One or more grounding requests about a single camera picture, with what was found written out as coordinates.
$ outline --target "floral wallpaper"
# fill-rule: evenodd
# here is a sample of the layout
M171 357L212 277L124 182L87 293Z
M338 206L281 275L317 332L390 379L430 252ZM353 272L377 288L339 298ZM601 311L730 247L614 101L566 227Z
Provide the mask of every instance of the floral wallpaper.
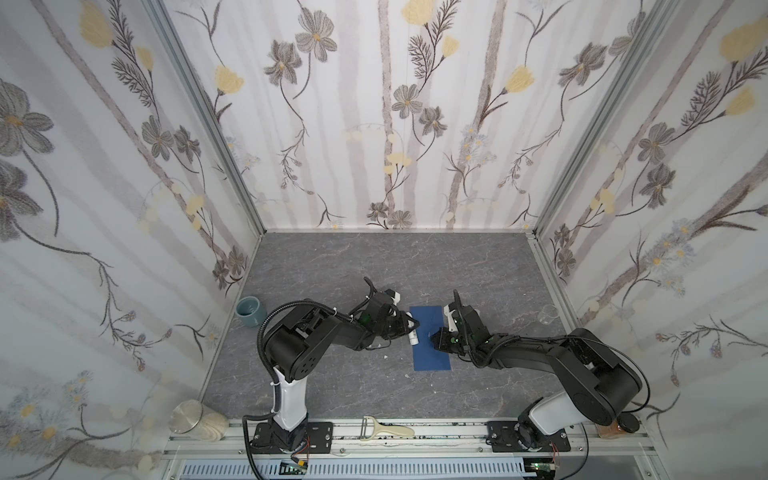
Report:
M370 230L532 228L653 6L165 4L267 227Z
M138 3L0 5L4 476L162 475L257 242L182 91Z
M648 375L678 480L764 476L766 104L768 8L682 2L538 232L579 323Z

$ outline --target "gray marble floor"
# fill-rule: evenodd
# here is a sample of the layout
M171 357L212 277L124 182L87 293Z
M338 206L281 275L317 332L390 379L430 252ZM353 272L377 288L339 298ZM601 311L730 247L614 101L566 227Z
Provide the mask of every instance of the gray marble floor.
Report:
M399 291L402 309L445 305L456 288L492 333L564 332L559 321L537 321L552 300L521 233L268 233L255 261L244 294L267 310L307 297L349 310L368 293L368 276ZM272 406L256 334L232 322L205 392L231 418ZM308 377L307 408L313 418L516 416L561 389L544 372L476 369L455 357L451 368L415 372L407 338L371 352L331 346Z

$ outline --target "white vent grille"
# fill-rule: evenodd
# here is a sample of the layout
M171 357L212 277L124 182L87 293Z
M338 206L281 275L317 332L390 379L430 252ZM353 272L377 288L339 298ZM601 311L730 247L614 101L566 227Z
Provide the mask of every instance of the white vent grille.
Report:
M522 458L318 458L305 475L279 475L281 460L256 460L259 473L272 480L345 478L511 478L535 477ZM187 460L180 480L251 480L247 460Z

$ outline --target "black mounting plate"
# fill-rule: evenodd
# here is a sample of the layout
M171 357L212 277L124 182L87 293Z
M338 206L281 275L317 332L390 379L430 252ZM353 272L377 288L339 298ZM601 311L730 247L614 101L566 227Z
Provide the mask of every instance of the black mounting plate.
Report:
M527 452L515 438L515 426L518 423L512 422L487 422L488 426L488 440L487 443L492 447L494 453L509 453L509 452ZM571 443L568 441L568 437L565 436L565 430L562 429L546 437L551 443L557 447L559 452L570 452ZM551 445L541 447L539 452L553 452Z
M310 455L316 453L331 453L333 441L332 422L309 422L306 424L307 435L310 437ZM269 422L256 425L256 433L250 443L250 452L254 455L283 454L272 442L272 429Z

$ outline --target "ceramic cup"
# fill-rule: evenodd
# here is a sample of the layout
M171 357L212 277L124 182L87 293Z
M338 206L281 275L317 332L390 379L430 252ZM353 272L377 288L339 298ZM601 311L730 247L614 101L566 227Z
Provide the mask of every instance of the ceramic cup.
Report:
M237 302L235 314L245 326L259 326L266 319L266 309L255 296L244 296Z

